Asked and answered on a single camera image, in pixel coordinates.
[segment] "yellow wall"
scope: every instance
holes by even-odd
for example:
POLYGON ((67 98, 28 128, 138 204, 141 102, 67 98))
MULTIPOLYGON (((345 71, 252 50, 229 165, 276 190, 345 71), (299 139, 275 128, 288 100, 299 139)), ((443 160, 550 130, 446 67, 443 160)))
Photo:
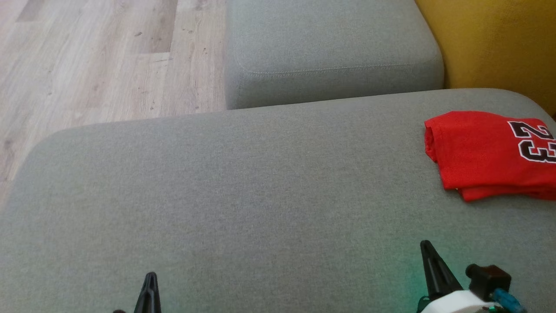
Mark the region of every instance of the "yellow wall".
POLYGON ((447 88, 512 90, 556 114, 556 0, 416 0, 447 88))

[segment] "clothing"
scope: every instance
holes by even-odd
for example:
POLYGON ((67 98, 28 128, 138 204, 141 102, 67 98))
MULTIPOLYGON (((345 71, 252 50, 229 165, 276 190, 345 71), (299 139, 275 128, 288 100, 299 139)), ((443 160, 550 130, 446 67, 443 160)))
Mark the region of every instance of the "clothing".
POLYGON ((542 121, 452 111, 425 127, 444 188, 466 201, 513 193, 556 200, 556 140, 542 121))

